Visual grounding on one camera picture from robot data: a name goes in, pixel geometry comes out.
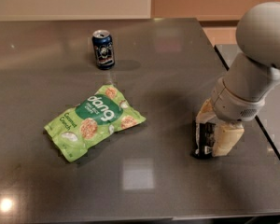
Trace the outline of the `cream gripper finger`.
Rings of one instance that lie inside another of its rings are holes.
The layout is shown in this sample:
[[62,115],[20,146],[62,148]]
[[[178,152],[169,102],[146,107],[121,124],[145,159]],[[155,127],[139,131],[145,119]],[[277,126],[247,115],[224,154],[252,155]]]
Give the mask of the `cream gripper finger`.
[[211,99],[206,99],[204,101],[195,120],[197,123],[202,123],[202,124],[205,124],[207,122],[218,123],[218,118],[214,111],[213,105],[211,103]]
[[221,122],[215,126],[215,143],[212,156],[227,156],[244,134],[242,123]]

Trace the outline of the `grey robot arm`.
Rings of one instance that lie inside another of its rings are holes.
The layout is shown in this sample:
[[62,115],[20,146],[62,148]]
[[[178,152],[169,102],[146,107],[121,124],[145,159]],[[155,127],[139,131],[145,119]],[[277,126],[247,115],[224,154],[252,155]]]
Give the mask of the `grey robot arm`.
[[237,24],[236,41],[240,52],[195,118],[200,159],[228,155],[280,84],[280,2],[250,8]]

